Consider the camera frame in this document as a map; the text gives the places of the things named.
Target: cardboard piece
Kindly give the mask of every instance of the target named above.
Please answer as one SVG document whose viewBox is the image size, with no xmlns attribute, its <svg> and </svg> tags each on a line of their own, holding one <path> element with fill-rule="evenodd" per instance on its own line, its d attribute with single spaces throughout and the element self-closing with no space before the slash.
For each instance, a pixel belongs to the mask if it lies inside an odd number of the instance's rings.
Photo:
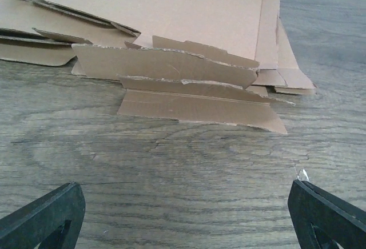
<svg viewBox="0 0 366 249">
<path fill-rule="evenodd" d="M 145 77 L 120 77 L 120 80 L 127 89 L 118 110 L 121 115 L 246 125 L 287 133 L 283 122 L 269 105 L 276 100 L 246 90 L 221 84 L 183 84 L 181 81 Z"/>
<path fill-rule="evenodd" d="M 125 47 L 125 41 L 135 38 L 115 29 L 99 26 L 95 23 L 83 21 L 39 7 L 32 1 L 1 0 L 0 28 L 15 30 L 22 33 L 43 35 L 58 41 L 75 43 L 93 43 Z"/>
<path fill-rule="evenodd" d="M 235 62 L 242 64 L 242 58 L 228 55 L 223 50 L 217 50 L 212 46 L 203 46 L 192 42 L 179 42 L 157 36 L 141 34 L 133 43 L 126 43 L 128 48 L 139 49 L 144 47 L 168 47 L 184 51 L 198 50 L 208 58 L 218 61 Z M 279 67 L 277 70 L 261 69 L 258 79 L 253 83 L 258 86 L 275 86 L 293 88 L 301 94 L 309 94 L 316 88 L 312 81 L 299 69 L 295 55 L 291 49 L 288 36 L 279 19 Z"/>
<path fill-rule="evenodd" d="M 167 79 L 151 79 L 141 76 L 117 76 L 126 89 L 234 99 L 237 101 L 257 103 L 287 103 L 293 106 L 295 105 L 292 102 L 269 98 L 268 96 L 260 95 L 253 91 L 243 90 L 241 87 L 219 82 L 184 79 L 181 81 L 170 81 Z"/>
<path fill-rule="evenodd" d="M 127 90 L 118 114 L 181 122 L 246 125 L 287 134 L 279 116 L 265 103 Z"/>
<path fill-rule="evenodd" d="M 4 61 L 62 66 L 74 57 L 70 46 L 0 39 L 0 59 Z"/>
<path fill-rule="evenodd" d="M 268 97 L 267 88 L 265 88 L 264 86 L 251 85 L 246 90 L 248 90 L 250 92 L 254 92 L 254 93 L 264 96 L 264 97 Z"/>
<path fill-rule="evenodd" d="M 200 81 L 227 83 L 245 89 L 258 77 L 257 69 L 232 66 L 179 50 L 76 44 L 72 48 L 89 78 L 116 80 L 116 75 L 120 74 L 180 81 L 194 77 Z"/>
<path fill-rule="evenodd" d="M 279 0 L 43 1 L 88 13 L 131 31 L 202 43 L 252 60 L 260 58 L 261 68 L 277 68 Z M 123 2 L 116 8 L 114 1 Z"/>
<path fill-rule="evenodd" d="M 288 95 L 316 95 L 315 89 L 292 89 L 285 87 L 275 87 L 276 93 Z"/>
</svg>

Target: flattened cardboard box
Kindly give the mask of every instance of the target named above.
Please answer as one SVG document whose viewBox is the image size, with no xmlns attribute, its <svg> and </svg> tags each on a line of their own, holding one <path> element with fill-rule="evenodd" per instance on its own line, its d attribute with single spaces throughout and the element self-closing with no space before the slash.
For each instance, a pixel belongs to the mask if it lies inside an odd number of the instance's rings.
<svg viewBox="0 0 366 249">
<path fill-rule="evenodd" d="M 43 1 L 114 22 L 132 32 L 214 46 L 257 60 L 262 69 L 278 65 L 279 0 Z"/>
<path fill-rule="evenodd" d="M 101 72 L 116 65 L 114 72 L 127 89 L 119 114 L 247 125 L 286 133 L 269 105 L 280 100 L 243 90 L 256 80 L 257 69 L 179 50 L 91 45 L 73 45 L 73 49 L 88 71 Z"/>
<path fill-rule="evenodd" d="M 258 79 L 253 85 L 262 86 L 275 86 L 286 90 L 289 94 L 311 94 L 315 93 L 315 85 L 312 81 L 299 69 L 295 55 L 289 43 L 288 36 L 279 19 L 279 67 L 277 70 L 261 69 Z M 170 48 L 179 49 L 184 51 L 194 52 L 198 51 L 199 54 L 204 54 L 207 58 L 216 59 L 218 61 L 228 62 L 227 54 L 223 50 L 215 49 L 214 47 L 202 48 L 197 43 L 192 42 L 179 42 L 170 39 L 165 39 L 157 36 L 141 35 L 133 43 L 126 43 L 128 48 L 138 49 L 141 46 L 144 47 L 158 47 L 158 48 Z M 238 59 L 240 57 L 231 56 L 230 62 L 235 62 L 241 65 Z"/>
<path fill-rule="evenodd" d="M 31 0 L 0 0 L 0 11 L 0 39 L 5 40 L 1 41 L 0 59 L 7 61 L 62 66 L 75 55 L 70 46 L 59 45 L 95 43 L 124 47 L 125 41 L 134 41 L 111 24 L 91 23 Z"/>
</svg>

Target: wooden table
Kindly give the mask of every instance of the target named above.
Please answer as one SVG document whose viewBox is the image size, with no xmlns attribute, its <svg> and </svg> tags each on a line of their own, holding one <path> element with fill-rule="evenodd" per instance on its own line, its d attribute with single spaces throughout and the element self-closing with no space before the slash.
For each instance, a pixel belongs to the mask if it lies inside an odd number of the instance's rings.
<svg viewBox="0 0 366 249">
<path fill-rule="evenodd" d="M 274 106 L 287 136 L 117 116 L 118 83 L 0 62 L 0 216 L 72 180 L 77 248 L 299 248 L 294 167 L 365 210 L 366 0 L 281 0 L 281 18 L 319 87 Z"/>
</svg>

